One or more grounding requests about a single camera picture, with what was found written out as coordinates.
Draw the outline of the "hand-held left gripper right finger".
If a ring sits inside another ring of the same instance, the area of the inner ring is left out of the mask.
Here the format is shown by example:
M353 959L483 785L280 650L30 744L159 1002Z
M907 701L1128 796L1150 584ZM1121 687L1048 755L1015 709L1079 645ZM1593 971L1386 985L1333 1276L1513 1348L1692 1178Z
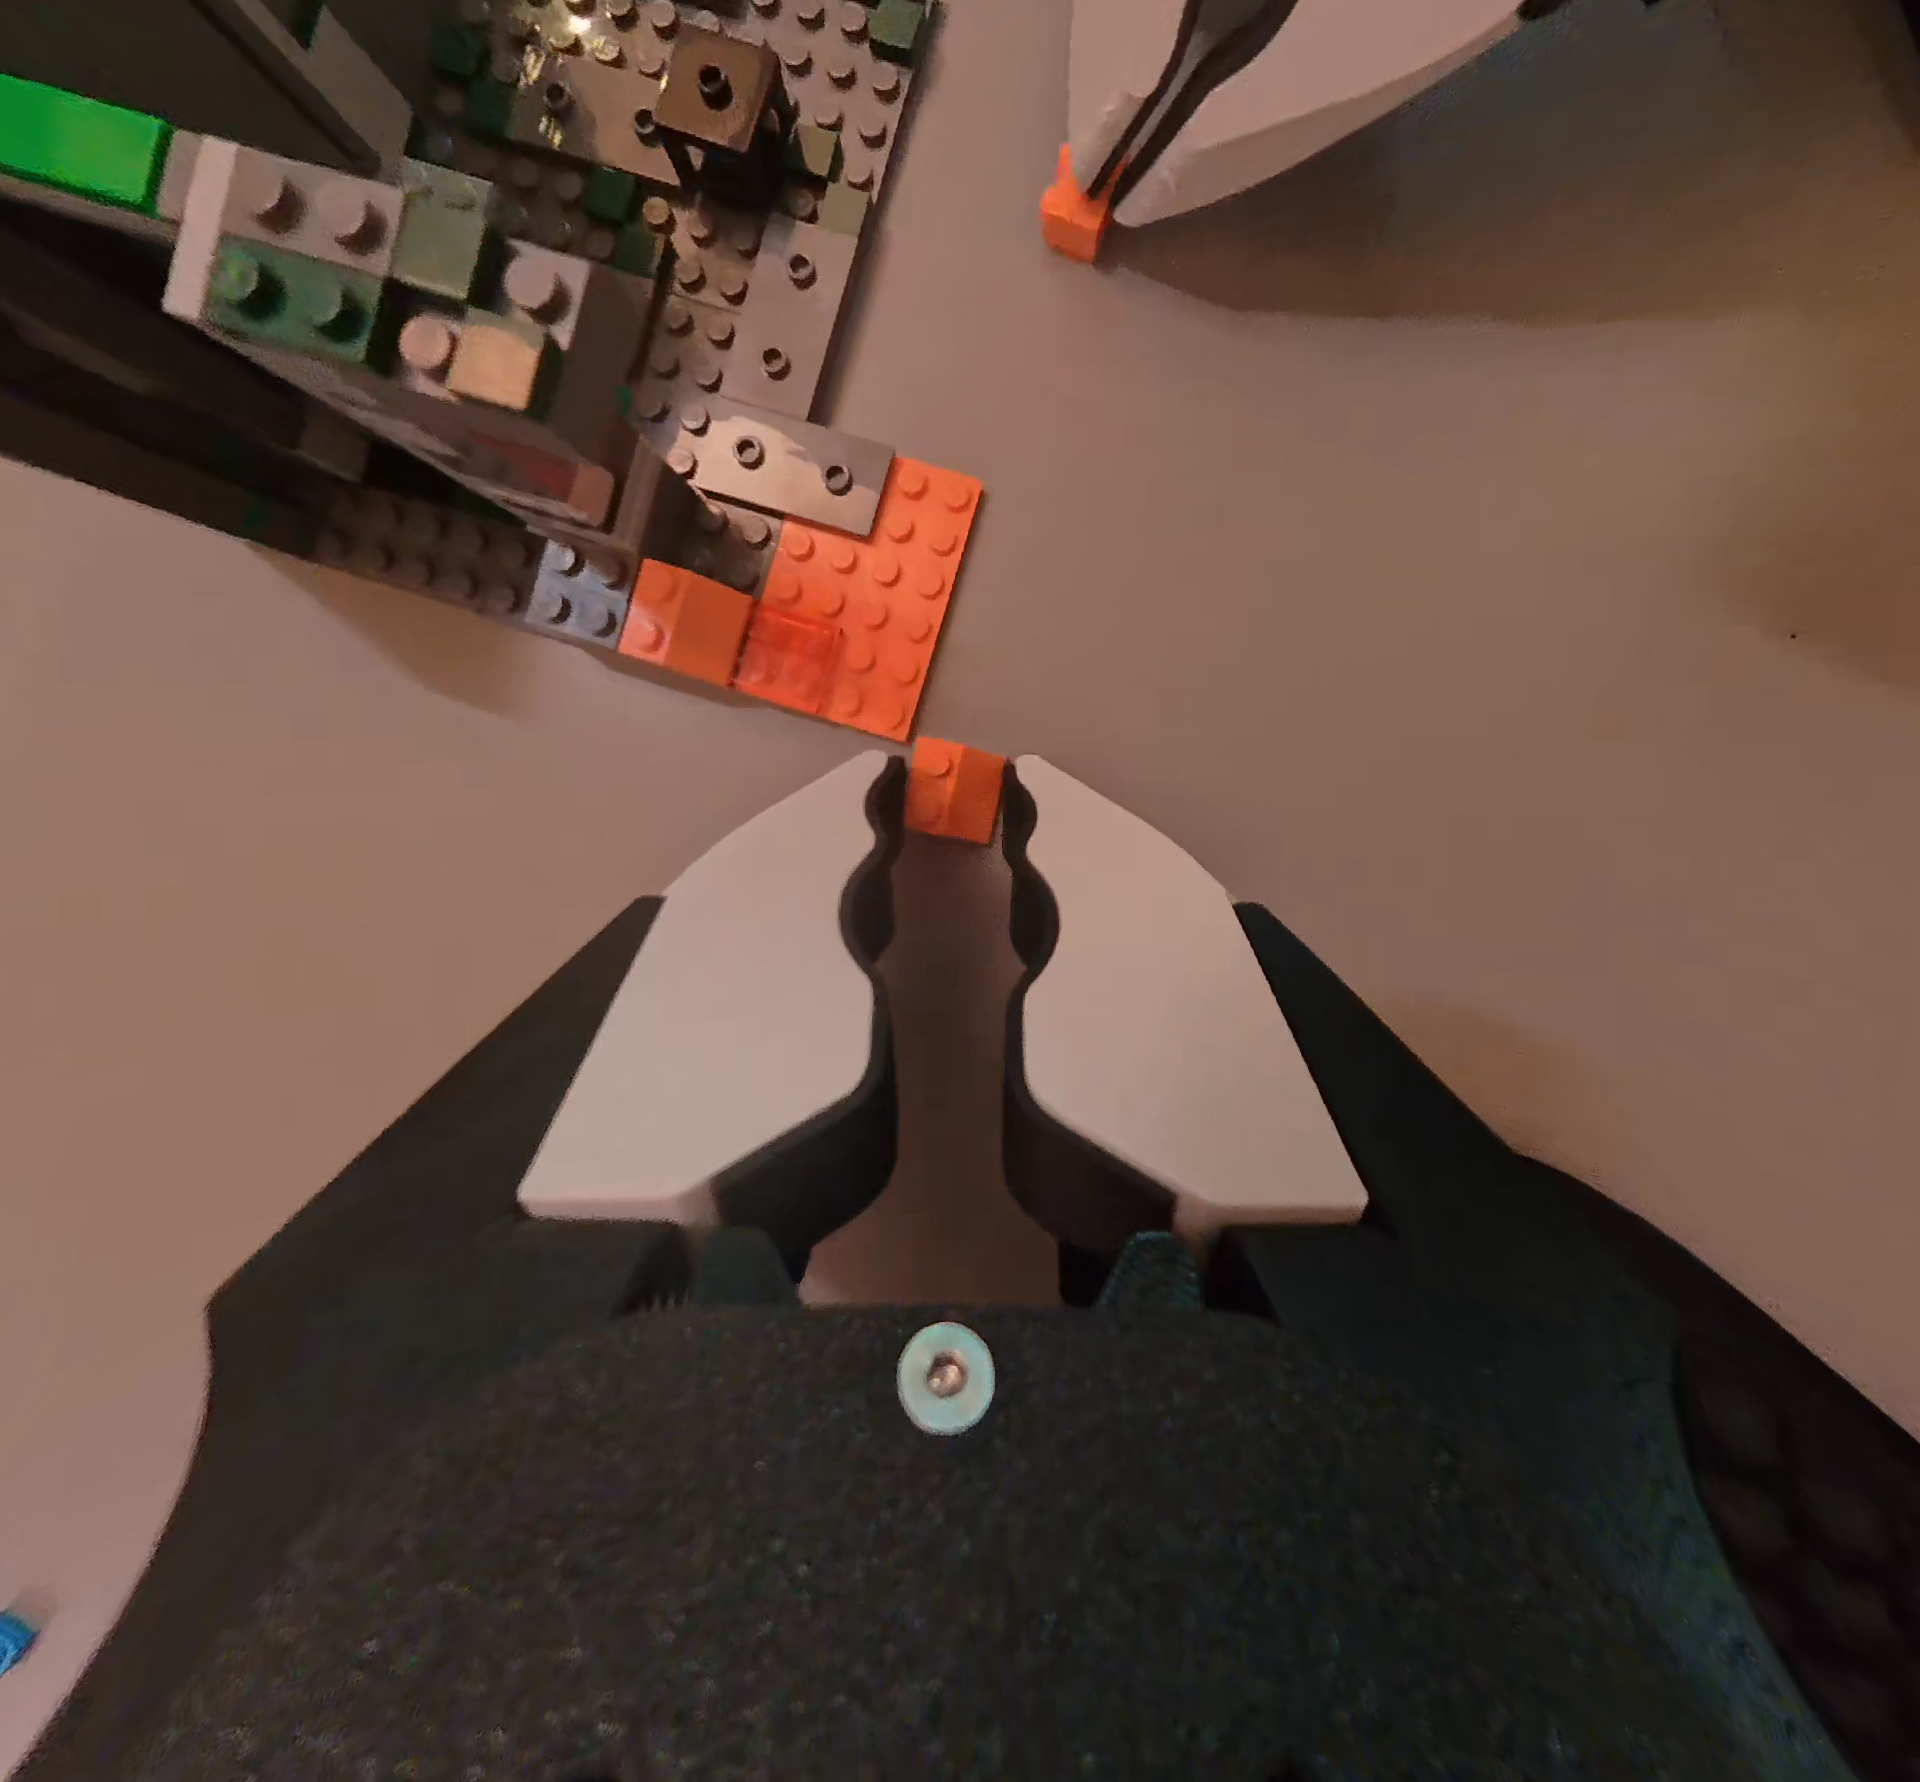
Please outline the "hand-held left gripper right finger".
M1048 1232L1347 1225L1368 1206L1224 884L1038 755L1002 855L1020 980L1002 1167Z

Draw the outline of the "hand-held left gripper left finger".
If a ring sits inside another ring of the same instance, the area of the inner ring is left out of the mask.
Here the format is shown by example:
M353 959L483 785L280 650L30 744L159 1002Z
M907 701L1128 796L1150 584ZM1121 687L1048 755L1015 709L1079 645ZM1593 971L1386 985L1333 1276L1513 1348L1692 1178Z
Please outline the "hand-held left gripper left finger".
M843 1224L876 1200L902 798L898 755L856 755L668 885L522 1175L528 1216Z

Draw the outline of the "brick building model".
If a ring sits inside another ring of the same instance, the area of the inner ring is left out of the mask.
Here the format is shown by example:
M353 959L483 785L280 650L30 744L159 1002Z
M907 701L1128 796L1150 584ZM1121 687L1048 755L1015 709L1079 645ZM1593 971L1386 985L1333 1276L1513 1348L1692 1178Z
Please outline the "brick building model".
M5 0L5 454L907 740L976 478L822 423L939 0Z

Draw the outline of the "black mesh office chair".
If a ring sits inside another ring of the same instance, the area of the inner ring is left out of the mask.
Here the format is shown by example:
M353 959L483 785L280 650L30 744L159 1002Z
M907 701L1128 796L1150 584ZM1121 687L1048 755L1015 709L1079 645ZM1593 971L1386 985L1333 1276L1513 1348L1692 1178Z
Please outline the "black mesh office chair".
M1916 1437L1651 1224L1576 1198L1674 1317L1695 1489L1766 1641L1859 1778L1916 1778Z

